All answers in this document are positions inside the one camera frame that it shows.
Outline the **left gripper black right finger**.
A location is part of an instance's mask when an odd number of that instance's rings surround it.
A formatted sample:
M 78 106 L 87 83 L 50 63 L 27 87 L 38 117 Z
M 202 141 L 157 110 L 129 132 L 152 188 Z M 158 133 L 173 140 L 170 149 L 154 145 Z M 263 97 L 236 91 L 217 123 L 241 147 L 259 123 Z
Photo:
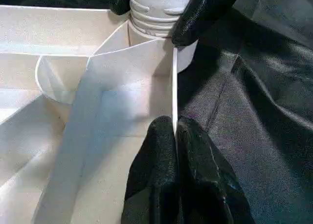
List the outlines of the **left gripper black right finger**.
M 186 224 L 251 224 L 239 181 L 207 132 L 193 119 L 177 127 L 181 207 Z

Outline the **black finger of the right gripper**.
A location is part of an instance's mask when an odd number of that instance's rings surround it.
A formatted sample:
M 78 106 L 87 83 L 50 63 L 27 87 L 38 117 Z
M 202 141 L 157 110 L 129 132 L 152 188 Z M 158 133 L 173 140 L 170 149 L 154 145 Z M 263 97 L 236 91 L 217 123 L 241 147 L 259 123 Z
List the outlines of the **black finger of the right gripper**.
M 189 46 L 222 17 L 236 0 L 190 0 L 173 27 L 172 43 Z
M 130 0 L 109 0 L 109 6 L 113 13 L 123 15 L 130 10 Z

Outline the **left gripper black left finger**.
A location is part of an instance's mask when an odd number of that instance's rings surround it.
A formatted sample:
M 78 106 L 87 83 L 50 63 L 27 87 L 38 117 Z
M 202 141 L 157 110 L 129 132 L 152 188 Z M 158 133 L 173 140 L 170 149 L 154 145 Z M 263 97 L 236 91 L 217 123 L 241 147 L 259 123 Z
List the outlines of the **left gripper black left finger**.
M 178 216 L 178 161 L 172 119 L 148 127 L 129 169 L 123 206 L 125 224 L 174 224 Z

